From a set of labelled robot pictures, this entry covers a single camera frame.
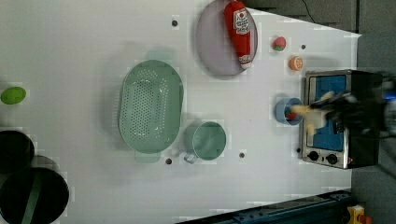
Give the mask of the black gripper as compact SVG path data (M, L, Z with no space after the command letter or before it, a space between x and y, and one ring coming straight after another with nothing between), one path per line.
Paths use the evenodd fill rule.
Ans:
M382 105L376 100L360 101L350 91L338 94L329 91L312 103L311 108L326 113L325 119L332 124L335 133L345 129L370 133L382 127Z

